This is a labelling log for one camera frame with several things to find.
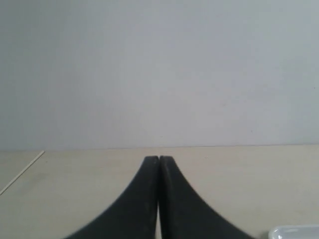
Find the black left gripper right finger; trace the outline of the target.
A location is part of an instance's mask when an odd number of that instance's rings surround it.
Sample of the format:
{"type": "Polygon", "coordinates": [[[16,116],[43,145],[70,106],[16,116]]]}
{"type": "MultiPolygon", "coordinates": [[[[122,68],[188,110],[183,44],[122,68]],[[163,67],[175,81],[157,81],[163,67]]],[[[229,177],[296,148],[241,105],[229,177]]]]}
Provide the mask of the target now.
{"type": "Polygon", "coordinates": [[[161,156],[159,220],[163,239],[250,239],[191,187],[171,156],[161,156]]]}

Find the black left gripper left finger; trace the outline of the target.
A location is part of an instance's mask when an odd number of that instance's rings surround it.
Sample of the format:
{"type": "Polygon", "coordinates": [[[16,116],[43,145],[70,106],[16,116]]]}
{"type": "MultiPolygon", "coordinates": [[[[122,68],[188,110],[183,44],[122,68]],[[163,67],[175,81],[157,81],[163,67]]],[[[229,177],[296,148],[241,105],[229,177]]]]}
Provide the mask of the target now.
{"type": "Polygon", "coordinates": [[[144,158],[123,193],[101,215],[69,239],[154,239],[156,237],[160,162],[144,158]]]}

